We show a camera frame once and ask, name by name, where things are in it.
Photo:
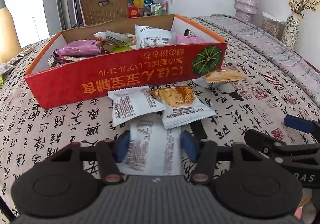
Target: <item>red box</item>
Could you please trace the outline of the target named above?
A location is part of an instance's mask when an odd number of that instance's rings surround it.
[[[49,68],[55,49],[74,40],[94,39],[96,32],[111,30],[135,34],[135,25],[191,30],[207,43],[180,44],[106,54]],[[227,41],[207,28],[179,15],[115,19],[57,33],[25,71],[25,80],[43,109],[106,96],[110,90],[161,85],[199,78],[220,69]]]

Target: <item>plastic bottle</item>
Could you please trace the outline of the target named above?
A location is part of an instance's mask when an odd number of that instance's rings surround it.
[[[21,52],[13,18],[0,0],[0,63],[6,63]]]

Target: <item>vase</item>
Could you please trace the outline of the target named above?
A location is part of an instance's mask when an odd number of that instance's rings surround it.
[[[245,22],[253,22],[253,16],[258,13],[258,0],[235,0],[236,17]]]
[[[300,18],[301,16],[299,14],[292,11],[292,14],[288,17],[284,26],[281,41],[291,50],[294,50],[297,43],[300,29]]]
[[[21,52],[13,18],[0,0],[0,63],[6,63]]]

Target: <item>purple snack wrapper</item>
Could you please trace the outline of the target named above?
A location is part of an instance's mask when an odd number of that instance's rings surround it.
[[[101,54],[102,41],[78,40],[66,44],[57,49],[56,54],[60,56],[96,56]]]
[[[204,43],[202,36],[187,37],[182,35],[177,35],[177,44],[196,44]]]

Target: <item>metal bolt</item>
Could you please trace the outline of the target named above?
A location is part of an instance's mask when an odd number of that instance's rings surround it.
[[[196,173],[194,176],[192,176],[192,179],[196,182],[204,182],[208,180],[208,176],[203,173]]]
[[[279,164],[283,163],[283,159],[281,157],[276,157],[275,161]]]
[[[121,180],[121,176],[118,174],[110,174],[106,176],[107,182],[119,182]]]

